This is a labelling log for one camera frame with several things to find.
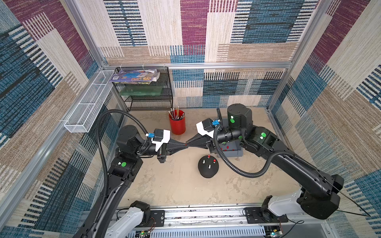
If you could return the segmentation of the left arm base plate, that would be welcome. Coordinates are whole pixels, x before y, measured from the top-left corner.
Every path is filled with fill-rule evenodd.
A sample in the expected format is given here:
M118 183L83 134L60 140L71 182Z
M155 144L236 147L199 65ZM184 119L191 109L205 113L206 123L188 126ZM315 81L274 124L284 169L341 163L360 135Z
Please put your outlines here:
M138 212L132 217L133 225L136 225L136 228L143 227L163 227L165 219L164 210L153 210L150 212Z

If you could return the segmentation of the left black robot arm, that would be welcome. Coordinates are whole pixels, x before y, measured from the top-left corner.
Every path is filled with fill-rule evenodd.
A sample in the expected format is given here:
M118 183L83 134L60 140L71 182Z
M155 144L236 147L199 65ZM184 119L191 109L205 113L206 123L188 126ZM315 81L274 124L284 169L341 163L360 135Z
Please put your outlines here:
M74 237L124 238L135 227L149 221L149 204L136 201L122 218L113 225L110 224L121 199L142 167L143 160L138 152L143 151L143 145L147 146L147 150L143 152L144 156L156 156L161 163L165 162L167 156L188 147L185 143L171 139L168 130L156 129L154 132L159 136L158 141L152 138L143 139L133 125L127 125L120 130L117 138L120 152L116 154L106 173L106 190L99 196Z

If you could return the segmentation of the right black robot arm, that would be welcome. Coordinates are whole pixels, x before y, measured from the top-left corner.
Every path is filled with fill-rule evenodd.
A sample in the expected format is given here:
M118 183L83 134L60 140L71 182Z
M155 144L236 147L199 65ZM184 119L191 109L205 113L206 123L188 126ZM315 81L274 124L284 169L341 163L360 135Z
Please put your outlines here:
M206 119L196 125L197 135L188 140L190 147L212 148L222 161L237 174L247 178L264 175L271 164L276 165L301 185L298 197L288 206L297 208L308 215L325 220L335 212L340 203L338 195L344 179L339 175L329 175L305 161L274 133L253 124L252 110L243 104L232 104L227 108L227 126L223 119ZM221 144L238 141L246 151L266 160L258 172L245 172L235 166L223 153Z

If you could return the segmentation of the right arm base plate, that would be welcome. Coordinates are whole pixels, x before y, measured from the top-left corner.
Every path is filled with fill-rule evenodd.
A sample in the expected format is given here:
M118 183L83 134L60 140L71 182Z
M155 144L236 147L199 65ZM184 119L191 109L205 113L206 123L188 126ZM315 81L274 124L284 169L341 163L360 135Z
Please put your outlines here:
M289 222L286 215L276 216L267 210L262 211L260 207L246 207L243 209L243 215L246 217L248 224Z

